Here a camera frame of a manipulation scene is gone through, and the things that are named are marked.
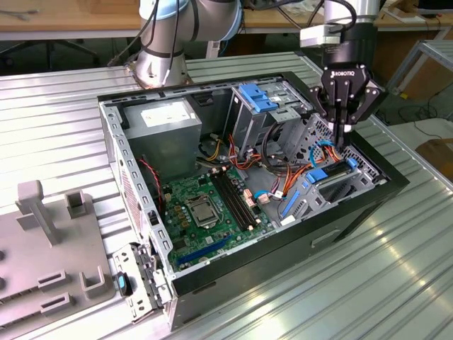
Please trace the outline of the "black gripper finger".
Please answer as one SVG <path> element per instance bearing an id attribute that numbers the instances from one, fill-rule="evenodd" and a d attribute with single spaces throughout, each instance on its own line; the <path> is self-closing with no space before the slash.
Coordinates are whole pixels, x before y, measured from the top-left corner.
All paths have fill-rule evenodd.
<path id="1" fill-rule="evenodd" d="M 315 111 L 328 123 L 332 142 L 336 147 L 340 147 L 340 103 L 337 102 L 336 90 L 336 81 L 330 80 L 322 83 L 322 86 L 310 87 L 309 96 Z"/>
<path id="2" fill-rule="evenodd" d="M 353 125 L 368 119 L 385 99 L 385 89 L 372 80 L 359 87 L 352 81 L 345 81 L 339 88 L 341 95 L 339 118 L 339 147 L 350 144 L 349 133 Z"/>

